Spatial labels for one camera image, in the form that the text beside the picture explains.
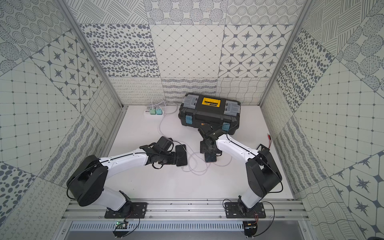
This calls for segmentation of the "phone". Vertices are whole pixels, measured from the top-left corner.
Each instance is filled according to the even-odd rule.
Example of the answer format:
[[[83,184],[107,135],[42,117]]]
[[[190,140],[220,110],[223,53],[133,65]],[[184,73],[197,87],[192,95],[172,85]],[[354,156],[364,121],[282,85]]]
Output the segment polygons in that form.
[[[215,163],[217,161],[216,154],[204,153],[206,163]]]
[[[186,145],[177,145],[176,148],[176,166],[184,167],[188,165]]]

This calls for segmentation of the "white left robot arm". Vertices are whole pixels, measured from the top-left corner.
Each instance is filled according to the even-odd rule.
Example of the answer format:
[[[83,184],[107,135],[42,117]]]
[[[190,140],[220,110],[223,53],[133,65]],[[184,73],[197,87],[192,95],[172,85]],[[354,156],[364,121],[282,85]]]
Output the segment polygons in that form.
[[[114,157],[86,157],[67,181],[67,196],[79,206],[104,206],[107,210],[122,212],[131,203],[122,191],[105,186],[107,179],[121,172],[147,165],[176,165],[180,154],[173,150],[174,143],[161,137],[158,142]]]

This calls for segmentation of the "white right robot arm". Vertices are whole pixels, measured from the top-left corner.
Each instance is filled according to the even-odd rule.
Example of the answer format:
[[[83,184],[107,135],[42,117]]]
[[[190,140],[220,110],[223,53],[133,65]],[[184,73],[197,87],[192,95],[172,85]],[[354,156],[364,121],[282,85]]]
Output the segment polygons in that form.
[[[249,187],[239,196],[238,209],[242,214],[249,213],[268,193],[282,183],[282,175],[270,153],[270,149],[259,145],[260,150],[251,149],[230,137],[221,127],[208,123],[198,128],[203,140],[200,152],[205,161],[215,162],[222,153],[245,164]]]

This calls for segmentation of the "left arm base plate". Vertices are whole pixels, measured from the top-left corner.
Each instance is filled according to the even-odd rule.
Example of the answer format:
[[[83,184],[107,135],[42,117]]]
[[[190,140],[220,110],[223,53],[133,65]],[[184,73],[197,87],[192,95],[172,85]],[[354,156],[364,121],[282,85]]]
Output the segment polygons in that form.
[[[146,202],[129,202],[118,211],[107,208],[105,219],[144,219],[147,207]]]

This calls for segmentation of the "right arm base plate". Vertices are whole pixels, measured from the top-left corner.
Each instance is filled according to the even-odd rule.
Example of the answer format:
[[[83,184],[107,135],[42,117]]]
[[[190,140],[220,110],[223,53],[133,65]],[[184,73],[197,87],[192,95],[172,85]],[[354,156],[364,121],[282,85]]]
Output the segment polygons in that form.
[[[242,203],[224,202],[227,219],[265,219],[266,213],[262,203],[248,209]]]

